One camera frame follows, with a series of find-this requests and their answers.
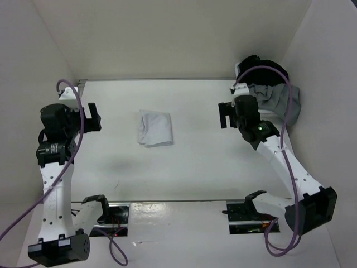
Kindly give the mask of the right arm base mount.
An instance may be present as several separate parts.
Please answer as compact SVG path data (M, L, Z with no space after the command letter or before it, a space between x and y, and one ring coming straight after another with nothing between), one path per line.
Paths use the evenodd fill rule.
M231 235L264 233L275 219L269 214L251 212L243 200L226 202L226 208L221 213L228 218Z

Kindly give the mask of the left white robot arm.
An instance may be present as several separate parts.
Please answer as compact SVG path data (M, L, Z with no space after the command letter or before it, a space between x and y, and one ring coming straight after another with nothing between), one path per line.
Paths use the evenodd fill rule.
M101 130L101 117L95 103L88 106L90 118L83 111L60 103L41 109L44 128L38 137L36 157L45 197L38 241L28 247L28 256L45 267L87 260L92 229L111 216L104 195L86 197L77 215L72 214L71 180L78 152L75 138Z

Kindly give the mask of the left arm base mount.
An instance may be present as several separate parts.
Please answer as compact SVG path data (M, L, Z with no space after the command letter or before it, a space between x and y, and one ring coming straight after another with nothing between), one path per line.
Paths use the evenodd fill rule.
M71 209L75 230L82 229L89 237L127 236L129 206L112 205L102 209L101 202L76 203Z

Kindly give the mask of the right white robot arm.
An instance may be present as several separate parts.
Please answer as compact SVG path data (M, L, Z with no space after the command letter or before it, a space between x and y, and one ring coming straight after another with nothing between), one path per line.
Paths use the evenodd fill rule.
M245 197L244 213L250 219L262 214L284 218L299 236L332 220L337 193L324 187L295 158L281 139L281 132L270 121L263 121L258 102L251 95L240 95L232 102L219 103L222 128L239 130L242 138L271 165L291 194L290 199L258 190Z

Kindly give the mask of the white skirt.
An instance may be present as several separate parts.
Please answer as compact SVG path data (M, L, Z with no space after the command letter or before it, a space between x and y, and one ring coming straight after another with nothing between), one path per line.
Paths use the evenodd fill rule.
M141 109L139 111L138 143L146 148L173 145L170 114Z

